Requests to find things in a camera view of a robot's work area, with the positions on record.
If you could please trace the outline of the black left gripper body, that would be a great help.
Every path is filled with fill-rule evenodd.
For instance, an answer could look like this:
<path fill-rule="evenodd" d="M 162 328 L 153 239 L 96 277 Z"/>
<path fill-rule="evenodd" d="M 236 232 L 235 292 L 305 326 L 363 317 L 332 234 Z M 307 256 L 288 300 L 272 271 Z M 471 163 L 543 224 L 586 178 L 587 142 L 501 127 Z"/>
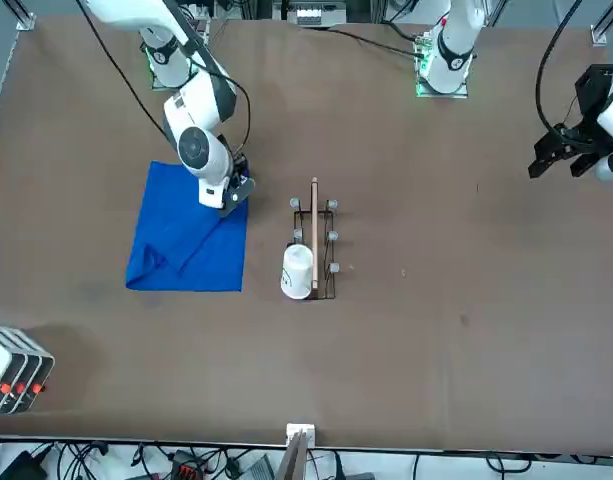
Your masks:
<path fill-rule="evenodd" d="M 562 143 L 575 150 L 601 150 L 613 147 L 613 137 L 598 123 L 605 110 L 613 81 L 613 64 L 592 64 L 575 82 L 581 120 L 571 128 L 564 123 L 556 129 Z"/>

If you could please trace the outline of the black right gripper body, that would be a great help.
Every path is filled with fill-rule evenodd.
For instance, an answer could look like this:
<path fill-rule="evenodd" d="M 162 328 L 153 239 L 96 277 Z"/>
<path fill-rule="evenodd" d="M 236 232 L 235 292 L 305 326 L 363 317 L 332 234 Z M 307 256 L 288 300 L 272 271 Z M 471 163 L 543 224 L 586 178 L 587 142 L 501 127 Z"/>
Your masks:
<path fill-rule="evenodd" d="M 255 181 L 246 175 L 233 175 L 223 192 L 221 216 L 228 216 L 254 191 Z"/>

